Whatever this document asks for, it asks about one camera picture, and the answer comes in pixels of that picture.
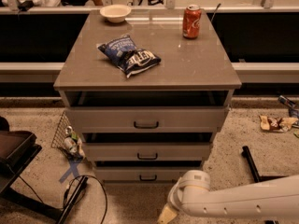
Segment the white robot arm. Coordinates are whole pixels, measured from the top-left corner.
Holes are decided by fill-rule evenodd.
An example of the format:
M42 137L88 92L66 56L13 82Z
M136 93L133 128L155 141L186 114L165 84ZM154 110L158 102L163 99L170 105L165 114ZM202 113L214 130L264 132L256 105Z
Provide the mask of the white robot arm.
M157 224L168 224L180 212L190 217L297 218L299 175L212 191L208 173L190 170L171 188Z

